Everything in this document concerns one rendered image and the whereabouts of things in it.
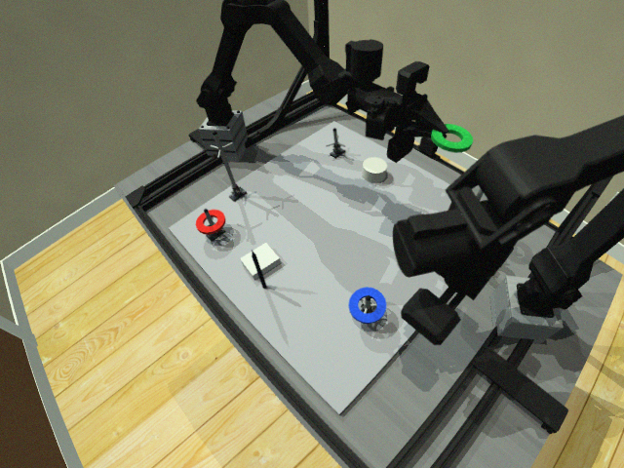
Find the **blue ring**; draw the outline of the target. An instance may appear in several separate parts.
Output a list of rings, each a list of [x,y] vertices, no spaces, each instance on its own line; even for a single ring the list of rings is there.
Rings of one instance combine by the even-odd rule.
[[[375,311],[369,314],[363,313],[358,307],[359,301],[366,297],[366,295],[369,295],[370,298],[374,299],[377,305]],[[383,317],[386,311],[386,301],[383,294],[378,290],[373,288],[361,288],[351,295],[349,299],[349,310],[353,318],[358,322],[363,324],[372,324],[379,321]]]

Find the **green ring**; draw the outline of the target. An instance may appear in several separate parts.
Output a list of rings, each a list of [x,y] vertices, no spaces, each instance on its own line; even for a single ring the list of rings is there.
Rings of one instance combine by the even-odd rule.
[[[461,138],[461,141],[460,142],[448,141],[445,138],[443,138],[442,136],[443,133],[440,133],[433,129],[432,134],[431,134],[431,139],[438,147],[448,152],[455,152],[455,153],[464,152],[471,148],[471,145],[473,143],[473,137],[467,130],[459,126],[452,125],[452,124],[445,124],[445,125],[448,128],[447,134],[457,135]]]

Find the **red ring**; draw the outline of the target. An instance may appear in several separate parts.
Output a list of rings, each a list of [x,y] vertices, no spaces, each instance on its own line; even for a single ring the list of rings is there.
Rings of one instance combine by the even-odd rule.
[[[205,226],[204,222],[207,220],[205,213],[202,213],[196,220],[196,226],[200,233],[210,235],[218,232],[225,224],[225,216],[219,210],[209,210],[211,217],[217,218],[217,223],[213,226]]]

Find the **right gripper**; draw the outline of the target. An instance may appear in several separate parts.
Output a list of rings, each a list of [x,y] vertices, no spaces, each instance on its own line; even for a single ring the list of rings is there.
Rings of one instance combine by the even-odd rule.
[[[395,136],[389,139],[387,148],[387,158],[395,163],[412,151],[416,137],[431,138],[433,129],[443,134],[449,131],[431,106],[428,96],[418,94],[415,90],[416,81],[419,84],[427,81],[429,67],[424,62],[415,61],[398,70],[396,88],[379,86],[370,93],[370,96],[397,101],[394,109],[390,108],[389,126],[396,127],[396,130]],[[395,93],[394,89],[400,95]]]

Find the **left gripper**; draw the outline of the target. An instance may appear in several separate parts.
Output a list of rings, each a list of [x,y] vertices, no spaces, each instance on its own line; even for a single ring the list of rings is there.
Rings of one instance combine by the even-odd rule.
[[[446,291],[438,298],[427,289],[419,289],[403,306],[402,319],[432,344],[441,345],[460,322],[454,309],[466,295],[474,300],[510,254],[501,265],[491,268],[480,267],[469,261],[444,270],[441,276],[448,285]],[[447,304],[455,293],[458,294]]]

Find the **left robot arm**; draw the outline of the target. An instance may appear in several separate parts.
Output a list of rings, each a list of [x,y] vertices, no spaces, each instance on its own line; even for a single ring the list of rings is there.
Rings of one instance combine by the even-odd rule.
[[[562,212],[576,191],[622,172],[624,115],[571,136],[502,142],[446,189],[447,211],[394,224],[398,265],[406,277],[441,276],[468,261],[495,267],[519,240]],[[478,200],[477,185],[488,200]],[[553,318],[553,309],[568,309],[582,297],[578,289],[593,263],[623,238],[624,188],[565,245],[533,256],[533,276],[517,284],[521,313]]]

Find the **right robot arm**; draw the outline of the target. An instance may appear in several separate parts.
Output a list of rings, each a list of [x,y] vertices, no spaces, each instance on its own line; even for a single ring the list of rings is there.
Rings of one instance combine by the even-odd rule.
[[[373,81],[381,75],[381,42],[372,39],[348,42],[344,69],[323,53],[285,0],[223,0],[220,19],[224,29],[213,71],[196,99],[206,110],[207,126],[227,126],[232,119],[234,112],[227,98],[235,91],[237,82],[231,73],[247,31],[254,24],[263,23],[271,25],[304,67],[310,87],[322,104],[335,105],[347,95],[345,104],[350,115],[358,108],[367,112],[366,137],[384,140],[386,132],[395,130],[389,126],[389,119],[390,108],[394,109],[397,101],[368,97],[379,87]]]

